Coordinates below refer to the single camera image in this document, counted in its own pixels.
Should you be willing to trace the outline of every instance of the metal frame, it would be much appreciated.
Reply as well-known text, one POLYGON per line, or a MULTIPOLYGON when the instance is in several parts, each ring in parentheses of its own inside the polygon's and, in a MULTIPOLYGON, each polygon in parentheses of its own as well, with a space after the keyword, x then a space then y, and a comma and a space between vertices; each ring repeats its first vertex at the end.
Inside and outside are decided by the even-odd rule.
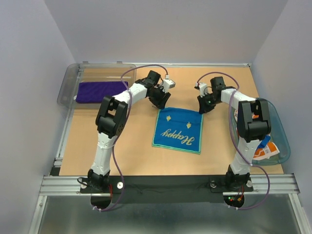
MULTIPOLYGON (((147 63, 132 63, 136 66, 144 65, 147 63)), ((160 63, 166 67, 203 67, 203 66, 227 66, 227 67, 250 67, 248 63, 242 64, 221 64, 221 63, 160 63)), ((95 64, 84 62, 78 64, 80 67, 78 71, 78 78, 81 78, 85 67, 92 67, 95 64)), ((71 126, 74 107, 68 109, 65 125, 63 128, 62 136, 58 146, 58 151, 55 157, 54 166, 60 167, 62 164, 64 147, 66 146, 69 129, 71 126)), ((309 222, 305 216, 304 210, 301 207, 298 193, 300 193, 294 175, 269 175, 271 180, 270 194, 289 194, 291 204, 303 234, 312 234, 309 222)), ((44 214, 44 208, 48 196, 91 196, 91 194, 81 194, 80 185, 77 183, 78 176, 45 176, 42 180, 42 185, 39 192, 38 201, 36 204, 35 212, 31 222, 29 234, 37 234, 39 232, 40 223, 44 214)), ((246 192, 245 194, 265 194, 267 192, 267 178, 265 175, 251 175, 253 182, 253 192, 246 192)), ((233 193, 223 193, 224 195, 232 195, 233 193)), ((92 194, 92 196, 109 196, 109 194, 92 194)))

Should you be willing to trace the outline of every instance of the clear plastic bin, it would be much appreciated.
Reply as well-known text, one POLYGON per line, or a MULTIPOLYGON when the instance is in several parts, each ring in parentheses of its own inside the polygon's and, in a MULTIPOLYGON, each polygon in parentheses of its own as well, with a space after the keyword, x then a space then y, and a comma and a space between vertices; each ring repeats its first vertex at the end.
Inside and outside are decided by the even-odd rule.
MULTIPOLYGON (((278 113, 274 105, 268 101, 269 104, 269 112, 270 112, 270 119, 271 119, 271 141, 275 143, 278 147, 280 153, 277 155, 271 156, 268 159, 263 160, 253 160, 253 164, 258 164, 262 166, 270 166, 276 165, 280 163, 284 163, 289 159, 291 155, 291 149, 289 147, 289 143, 287 141, 287 137, 284 132, 283 125, 281 120, 279 119, 278 113)), ((232 108, 232 129, 236 140, 236 144, 238 144, 238 135, 236 131, 236 121, 234 119, 234 108, 232 108)))
MULTIPOLYGON (((58 94, 58 104, 73 109, 98 109, 100 103, 77 103, 75 96, 80 82, 120 81, 120 76, 127 70, 136 67, 127 63, 80 63, 70 65, 65 73, 58 94)), ((131 71, 123 77, 129 87, 135 82, 136 71, 131 71)))

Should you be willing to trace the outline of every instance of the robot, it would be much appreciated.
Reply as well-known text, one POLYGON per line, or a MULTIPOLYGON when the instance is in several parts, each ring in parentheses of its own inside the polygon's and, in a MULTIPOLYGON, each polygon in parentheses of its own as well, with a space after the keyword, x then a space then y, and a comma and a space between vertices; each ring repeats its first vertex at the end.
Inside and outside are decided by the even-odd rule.
MULTIPOLYGON (((88 177, 79 181, 82 184, 81 187, 84 186, 83 189, 91 187, 93 191, 101 193, 109 186, 112 148, 125 127, 127 110, 131 105, 143 98, 149 98, 157 108, 165 108, 171 95, 168 91, 176 84, 168 76, 161 84, 158 84, 159 79, 161 79, 160 74, 150 71, 146 78, 137 80, 129 90, 113 97, 104 97, 96 118, 98 142, 95 160, 88 172, 88 177)), ((262 98, 248 97, 234 87, 226 86, 223 77, 215 77, 210 82, 211 93, 207 92, 206 83, 196 83, 195 88, 199 90, 197 97, 199 113, 208 113, 221 102, 229 104, 238 110, 237 131, 239 134, 237 152, 228 171, 225 175, 210 178, 210 186, 212 192, 216 193, 237 191, 238 188, 248 185, 251 181, 250 162, 260 141, 271 131, 268 102, 262 98), (252 119, 252 113, 259 117, 252 119)))

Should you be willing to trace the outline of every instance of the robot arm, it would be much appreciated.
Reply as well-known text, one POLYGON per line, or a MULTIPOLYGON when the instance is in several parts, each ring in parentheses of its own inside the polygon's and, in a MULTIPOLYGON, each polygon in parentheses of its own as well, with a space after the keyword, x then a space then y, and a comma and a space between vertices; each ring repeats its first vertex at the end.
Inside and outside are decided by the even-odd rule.
POLYGON ((166 76, 166 79, 157 85, 159 79, 160 74, 150 71, 146 78, 137 80, 129 91, 126 90, 113 97, 104 97, 96 118, 98 131, 96 156, 88 172, 88 181, 93 188, 102 189, 108 185, 112 147, 125 127, 129 106, 148 97, 157 108, 165 107, 171 95, 168 90, 175 86, 175 82, 166 76))
MULTIPOLYGON (((200 114, 213 110, 218 103, 230 104, 231 95, 235 92, 231 106, 238 110, 238 149, 246 160, 251 162, 261 140, 271 132, 268 102, 262 98, 248 97, 233 87, 225 86, 223 77, 211 79, 212 93, 207 92, 207 87, 205 83, 197 83, 195 86, 200 91, 200 95, 197 97, 200 114), (252 113, 259 117, 252 119, 252 113)), ((232 187, 233 184, 246 184, 249 179, 249 172, 250 164, 247 164, 236 152, 235 158, 228 168, 227 184, 229 187, 232 187)))

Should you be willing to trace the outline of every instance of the yellow embroidery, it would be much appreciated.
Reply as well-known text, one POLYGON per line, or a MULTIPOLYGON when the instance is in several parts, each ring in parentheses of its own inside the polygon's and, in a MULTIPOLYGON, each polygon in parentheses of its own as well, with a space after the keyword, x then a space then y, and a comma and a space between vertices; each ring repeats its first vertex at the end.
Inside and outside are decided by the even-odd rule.
POLYGON ((191 145, 192 142, 195 140, 193 136, 189 137, 189 136, 181 135, 182 131, 180 131, 178 134, 176 134, 176 130, 173 133, 170 133, 170 131, 171 129, 167 129, 165 132, 163 132, 160 135, 162 135, 163 137, 171 137, 174 139, 179 139, 181 140, 181 144, 186 143, 187 145, 191 145))

